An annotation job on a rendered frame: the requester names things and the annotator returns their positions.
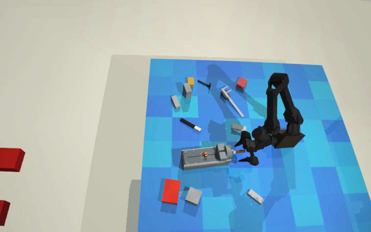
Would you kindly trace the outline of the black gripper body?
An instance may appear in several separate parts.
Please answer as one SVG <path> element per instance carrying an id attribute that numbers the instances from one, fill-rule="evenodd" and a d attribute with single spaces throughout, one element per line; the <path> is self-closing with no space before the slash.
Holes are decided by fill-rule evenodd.
<path id="1" fill-rule="evenodd" d="M 243 140 L 245 140 L 246 138 L 251 139 L 251 135 L 247 131 L 242 131 L 241 136 Z M 260 149 L 264 149 L 264 147 L 262 147 L 259 141 L 256 142 L 256 145 L 258 146 L 258 148 L 255 149 L 254 152 L 257 152 Z M 250 165 L 257 166 L 259 164 L 259 161 L 258 161 L 258 158 L 254 156 L 254 152 L 250 152 L 251 156 L 249 157 L 249 162 L 250 162 Z"/>

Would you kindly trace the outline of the orange-brown rectangular block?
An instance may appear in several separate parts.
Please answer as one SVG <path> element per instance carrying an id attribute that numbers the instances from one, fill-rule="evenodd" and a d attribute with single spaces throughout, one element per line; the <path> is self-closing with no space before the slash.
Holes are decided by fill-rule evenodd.
<path id="1" fill-rule="evenodd" d="M 194 87 L 194 78 L 188 77 L 188 83 L 190 84 L 190 87 Z"/>

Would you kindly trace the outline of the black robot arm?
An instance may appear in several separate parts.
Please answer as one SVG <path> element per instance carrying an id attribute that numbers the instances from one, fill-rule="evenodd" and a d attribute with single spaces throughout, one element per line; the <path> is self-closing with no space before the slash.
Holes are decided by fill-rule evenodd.
<path id="1" fill-rule="evenodd" d="M 259 141 L 262 147 L 267 147 L 271 144 L 276 144 L 277 139 L 271 134 L 277 134 L 280 131 L 280 122 L 277 119 L 277 96 L 280 93 L 282 101 L 284 103 L 284 119 L 288 122 L 286 132 L 290 135 L 301 134 L 299 132 L 300 125 L 303 124 L 304 119 L 300 114 L 293 102 L 292 97 L 288 88 L 289 79 L 285 73 L 273 73 L 268 81 L 268 88 L 266 90 L 267 95 L 267 119 L 264 125 L 258 126 L 252 131 L 252 137 L 255 141 L 246 138 L 242 141 L 243 148 L 247 152 L 253 152 L 258 148 L 256 142 Z M 271 88 L 274 86 L 275 89 Z"/>

